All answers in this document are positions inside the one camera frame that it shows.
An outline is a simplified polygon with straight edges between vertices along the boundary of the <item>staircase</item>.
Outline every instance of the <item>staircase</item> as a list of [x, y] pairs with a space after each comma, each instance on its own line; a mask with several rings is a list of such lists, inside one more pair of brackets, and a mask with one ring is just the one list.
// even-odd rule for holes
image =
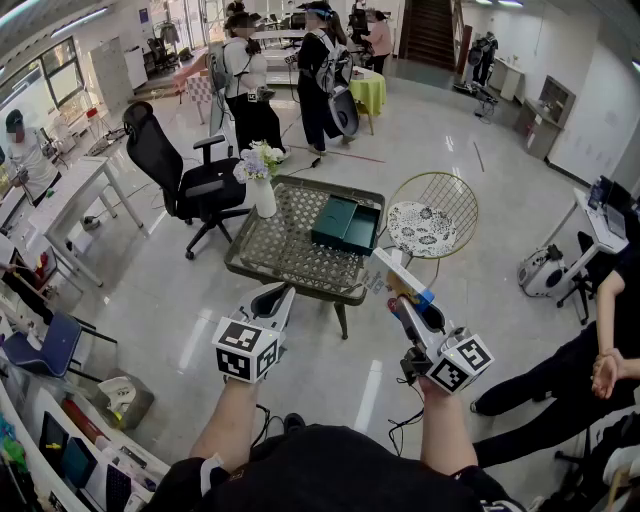
[[404, 20], [404, 57], [454, 71], [451, 0], [412, 0]]

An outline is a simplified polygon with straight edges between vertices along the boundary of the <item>white vase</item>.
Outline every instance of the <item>white vase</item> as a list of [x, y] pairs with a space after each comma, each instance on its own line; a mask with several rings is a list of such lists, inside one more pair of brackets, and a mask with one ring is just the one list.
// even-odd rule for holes
[[276, 206], [276, 196], [273, 193], [271, 180], [249, 180], [249, 183], [251, 184], [251, 198], [256, 203], [258, 215], [263, 219], [273, 217], [276, 214], [278, 207]]

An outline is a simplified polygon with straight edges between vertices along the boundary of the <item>green box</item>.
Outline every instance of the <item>green box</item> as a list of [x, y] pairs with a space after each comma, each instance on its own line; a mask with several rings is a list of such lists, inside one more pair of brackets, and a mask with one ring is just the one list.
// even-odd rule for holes
[[380, 210], [330, 196], [311, 229], [311, 241], [369, 256], [373, 251]]
[[351, 218], [358, 203], [341, 197], [329, 196], [327, 204], [318, 215], [311, 229], [311, 241], [341, 249], [342, 240], [347, 234]]
[[359, 204], [342, 239], [342, 250], [370, 256], [376, 243], [379, 218], [380, 210]]

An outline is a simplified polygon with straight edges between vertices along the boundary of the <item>person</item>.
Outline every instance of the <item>person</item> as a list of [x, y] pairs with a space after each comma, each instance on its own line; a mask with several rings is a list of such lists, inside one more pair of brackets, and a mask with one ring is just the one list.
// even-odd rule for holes
[[252, 449], [259, 387], [227, 381], [189, 458], [171, 467], [144, 512], [524, 510], [476, 466], [458, 397], [424, 378], [420, 460], [295, 414], [285, 434]]
[[382, 11], [376, 11], [376, 22], [373, 25], [371, 34], [362, 36], [362, 39], [369, 41], [373, 47], [373, 57], [371, 57], [370, 62], [373, 64], [373, 70], [380, 74], [382, 74], [385, 59], [393, 50], [391, 46], [391, 31], [385, 21], [386, 19], [387, 17]]
[[235, 2], [231, 2], [229, 5], [227, 5], [227, 18], [230, 18], [231, 16], [239, 12], [244, 12], [244, 4], [242, 3], [242, 0], [236, 0]]
[[[329, 110], [329, 96], [316, 82], [316, 74], [325, 61], [329, 50], [321, 38], [328, 38], [331, 44], [347, 44], [340, 18], [326, 2], [306, 4], [306, 29], [298, 53], [298, 96], [302, 113], [302, 126], [309, 145], [309, 151], [319, 156], [326, 155], [324, 133], [330, 139], [342, 135]], [[343, 135], [343, 144], [349, 144], [353, 137]]]
[[[224, 65], [233, 75], [225, 90], [229, 110], [235, 118], [236, 139], [240, 151], [251, 149], [252, 142], [266, 141], [272, 148], [281, 150], [286, 158], [291, 150], [282, 145], [280, 120], [268, 101], [249, 101], [249, 92], [267, 84], [267, 60], [260, 53], [260, 46], [251, 40], [255, 32], [249, 13], [239, 12], [231, 16], [225, 25], [231, 39], [223, 50]], [[178, 73], [174, 81], [181, 87], [187, 77], [206, 68], [208, 54]]]
[[[38, 206], [49, 188], [62, 177], [54, 165], [47, 160], [40, 149], [38, 133], [34, 128], [25, 128], [22, 113], [19, 110], [9, 112], [5, 120], [7, 127], [7, 175], [11, 184], [23, 187], [27, 199]], [[25, 177], [18, 172], [24, 169]]]
[[42, 317], [45, 325], [51, 323], [52, 311], [47, 307], [44, 299], [29, 288], [29, 286], [36, 290], [42, 288], [43, 283], [40, 277], [27, 267], [13, 242], [2, 233], [0, 233], [0, 275], [2, 275], [2, 281], [20, 296], [29, 309]]
[[473, 82], [484, 87], [487, 83], [489, 67], [493, 64], [498, 49], [498, 40], [493, 32], [487, 32], [485, 37], [478, 39], [474, 44], [482, 50], [482, 59], [473, 68]]
[[546, 361], [472, 402], [473, 412], [497, 416], [529, 399], [543, 400], [549, 392], [555, 397], [533, 421], [475, 443], [480, 467], [555, 446], [635, 403], [633, 390], [640, 384], [638, 293], [640, 253], [629, 248], [598, 287], [595, 322]]

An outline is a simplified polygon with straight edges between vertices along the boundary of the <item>white shirt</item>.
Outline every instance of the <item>white shirt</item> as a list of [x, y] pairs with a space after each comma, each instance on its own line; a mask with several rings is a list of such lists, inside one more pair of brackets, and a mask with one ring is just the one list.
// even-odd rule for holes
[[240, 81], [243, 74], [249, 74], [257, 87], [267, 85], [267, 59], [262, 54], [247, 55], [247, 44], [247, 40], [241, 37], [234, 37], [225, 44], [224, 64], [233, 75], [225, 93], [227, 98], [235, 98], [250, 91]]
[[29, 172], [29, 181], [24, 185], [35, 201], [51, 186], [58, 175], [58, 170], [47, 160], [40, 149], [38, 135], [33, 128], [25, 128], [24, 140], [13, 142], [7, 135], [7, 157], [11, 164], [7, 166], [10, 180], [18, 175], [18, 167], [24, 165]]

